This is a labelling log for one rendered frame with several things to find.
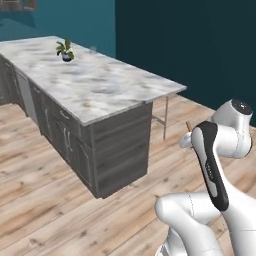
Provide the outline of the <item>wall cupboard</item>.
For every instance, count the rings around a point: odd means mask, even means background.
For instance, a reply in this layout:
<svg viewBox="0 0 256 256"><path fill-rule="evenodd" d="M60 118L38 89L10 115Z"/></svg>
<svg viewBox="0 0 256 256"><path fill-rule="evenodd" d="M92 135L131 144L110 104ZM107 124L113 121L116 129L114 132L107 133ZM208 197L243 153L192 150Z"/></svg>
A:
<svg viewBox="0 0 256 256"><path fill-rule="evenodd" d="M0 0L0 11L34 11L36 0Z"/></svg>

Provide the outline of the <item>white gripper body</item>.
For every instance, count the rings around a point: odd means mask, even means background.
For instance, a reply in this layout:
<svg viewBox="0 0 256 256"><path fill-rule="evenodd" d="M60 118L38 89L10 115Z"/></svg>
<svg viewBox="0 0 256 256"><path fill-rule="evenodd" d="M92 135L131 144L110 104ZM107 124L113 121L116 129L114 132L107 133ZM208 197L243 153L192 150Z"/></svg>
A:
<svg viewBox="0 0 256 256"><path fill-rule="evenodd" d="M181 148L192 148L192 142L191 142L191 132L187 132L185 135L181 136L178 143Z"/></svg>

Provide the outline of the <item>grey cupboard door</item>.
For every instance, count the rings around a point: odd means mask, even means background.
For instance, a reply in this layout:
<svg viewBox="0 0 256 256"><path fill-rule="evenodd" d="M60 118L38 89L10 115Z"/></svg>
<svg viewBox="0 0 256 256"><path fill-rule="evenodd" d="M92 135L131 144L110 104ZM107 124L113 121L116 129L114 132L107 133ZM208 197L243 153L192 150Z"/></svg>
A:
<svg viewBox="0 0 256 256"><path fill-rule="evenodd" d="M66 125L60 119L54 118L54 144L58 153L62 156L66 163L69 164L70 158L66 135Z"/></svg>
<svg viewBox="0 0 256 256"><path fill-rule="evenodd" d="M90 150L75 134L70 135L70 143L73 150L77 174L87 186L91 186Z"/></svg>

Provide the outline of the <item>grey drawer front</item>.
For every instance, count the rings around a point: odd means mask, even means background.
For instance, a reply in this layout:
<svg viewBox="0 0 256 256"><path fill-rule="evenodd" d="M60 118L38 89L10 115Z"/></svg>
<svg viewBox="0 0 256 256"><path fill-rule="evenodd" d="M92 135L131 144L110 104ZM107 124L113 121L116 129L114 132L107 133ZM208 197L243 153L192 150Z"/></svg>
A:
<svg viewBox="0 0 256 256"><path fill-rule="evenodd" d="M53 111L56 114L57 117L60 118L61 121L63 121L71 131L73 131L75 134L77 134L78 136L81 135L81 127L80 127L80 123L71 115L69 114L67 111L65 111L62 107L60 107L59 105L55 105L53 107ZM69 120L64 118L61 114L60 111L62 111L65 115L69 116Z"/></svg>
<svg viewBox="0 0 256 256"><path fill-rule="evenodd" d="M42 100L42 91L33 83L29 82L31 94L34 98L36 98L38 101Z"/></svg>

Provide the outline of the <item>green plant in dark pot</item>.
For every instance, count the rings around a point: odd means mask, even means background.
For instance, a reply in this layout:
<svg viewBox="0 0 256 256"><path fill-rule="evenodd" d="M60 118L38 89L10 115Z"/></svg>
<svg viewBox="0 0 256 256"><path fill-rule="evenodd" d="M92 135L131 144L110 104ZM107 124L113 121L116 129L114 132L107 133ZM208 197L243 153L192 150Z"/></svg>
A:
<svg viewBox="0 0 256 256"><path fill-rule="evenodd" d="M62 56L64 62L70 62L74 59L74 53L71 50L71 41L64 40L63 42L57 41L56 54Z"/></svg>

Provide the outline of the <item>grey dishwasher front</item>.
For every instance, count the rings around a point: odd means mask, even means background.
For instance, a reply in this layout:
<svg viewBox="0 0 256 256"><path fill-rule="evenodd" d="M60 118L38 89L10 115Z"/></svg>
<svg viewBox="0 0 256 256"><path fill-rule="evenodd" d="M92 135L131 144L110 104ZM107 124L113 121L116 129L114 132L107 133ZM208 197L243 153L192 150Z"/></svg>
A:
<svg viewBox="0 0 256 256"><path fill-rule="evenodd" d="M27 115L33 120L35 124L38 124L37 115L34 108L34 103L30 91L28 79L19 71L16 72L19 88L23 98Z"/></svg>

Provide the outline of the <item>grey island cupboard run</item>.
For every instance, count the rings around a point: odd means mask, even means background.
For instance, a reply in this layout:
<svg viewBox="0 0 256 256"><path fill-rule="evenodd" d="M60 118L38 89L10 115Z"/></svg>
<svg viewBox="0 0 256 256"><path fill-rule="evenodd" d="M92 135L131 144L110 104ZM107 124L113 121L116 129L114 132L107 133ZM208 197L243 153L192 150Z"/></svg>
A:
<svg viewBox="0 0 256 256"><path fill-rule="evenodd" d="M54 144L54 118L60 118L54 113L53 107L62 106L1 54L0 105L18 104L27 115L18 84L17 71L42 91L41 101L31 94L38 120L37 126L40 133L57 151ZM150 103L91 124L84 124L74 117L80 123L80 136L71 131L62 121L67 131L70 131L70 135L75 134L90 150L91 186L87 186L77 174L74 155L70 150L68 165L95 197L106 198L147 174L151 117Z"/></svg>

